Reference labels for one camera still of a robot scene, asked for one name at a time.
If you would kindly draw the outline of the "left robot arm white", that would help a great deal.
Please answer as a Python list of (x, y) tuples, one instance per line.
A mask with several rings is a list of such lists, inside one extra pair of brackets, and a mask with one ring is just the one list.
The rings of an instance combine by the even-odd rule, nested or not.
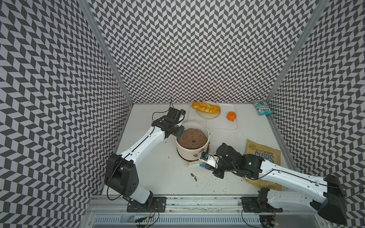
[(106, 192), (112, 189), (121, 197), (150, 208), (153, 193), (139, 184), (138, 167), (148, 154), (166, 138), (181, 137), (184, 132), (182, 121), (186, 111), (169, 107), (164, 116), (153, 120), (149, 130), (129, 149), (121, 154), (112, 154), (106, 162)]

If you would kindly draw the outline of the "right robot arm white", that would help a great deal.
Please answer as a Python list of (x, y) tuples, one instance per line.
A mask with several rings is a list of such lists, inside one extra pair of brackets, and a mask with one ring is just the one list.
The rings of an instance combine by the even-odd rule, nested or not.
[(256, 154), (240, 154), (223, 143), (215, 155), (201, 155), (215, 177), (223, 179), (232, 173), (250, 181), (268, 181), (292, 189), (292, 193), (262, 187), (256, 201), (244, 203), (244, 211), (282, 212), (285, 207), (315, 211), (321, 218), (346, 225), (345, 188), (338, 177), (312, 176), (274, 164)]

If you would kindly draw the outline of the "white ceramic pot with mud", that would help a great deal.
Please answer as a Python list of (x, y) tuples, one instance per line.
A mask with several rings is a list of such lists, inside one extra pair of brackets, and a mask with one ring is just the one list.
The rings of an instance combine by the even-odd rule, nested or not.
[(183, 123), (184, 132), (175, 139), (176, 145), (180, 144), (186, 149), (198, 149), (210, 143), (210, 133), (203, 124), (198, 122)]

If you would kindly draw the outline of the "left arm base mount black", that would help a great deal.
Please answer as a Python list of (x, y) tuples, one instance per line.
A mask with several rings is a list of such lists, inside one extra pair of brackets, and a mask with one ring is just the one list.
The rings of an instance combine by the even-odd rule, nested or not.
[(127, 212), (165, 212), (166, 208), (166, 197), (154, 196), (150, 192), (149, 197), (145, 203), (139, 203), (134, 199), (130, 199), (127, 205)]

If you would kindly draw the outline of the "white blue scrub brush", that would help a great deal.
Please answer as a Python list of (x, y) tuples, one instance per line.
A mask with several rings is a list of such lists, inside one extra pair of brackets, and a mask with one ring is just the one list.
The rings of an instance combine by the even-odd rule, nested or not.
[(190, 162), (188, 167), (190, 169), (197, 169), (197, 168), (204, 168), (206, 167), (206, 164), (204, 162), (201, 162), (201, 161), (193, 161), (193, 162)]

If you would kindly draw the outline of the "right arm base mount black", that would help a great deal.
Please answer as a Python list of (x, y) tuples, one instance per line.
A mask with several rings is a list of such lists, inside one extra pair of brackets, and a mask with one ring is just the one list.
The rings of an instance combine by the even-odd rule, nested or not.
[(261, 188), (258, 191), (258, 196), (255, 197), (241, 197), (241, 204), (244, 212), (253, 213), (274, 213), (283, 212), (282, 208), (275, 208), (268, 203), (269, 188)]

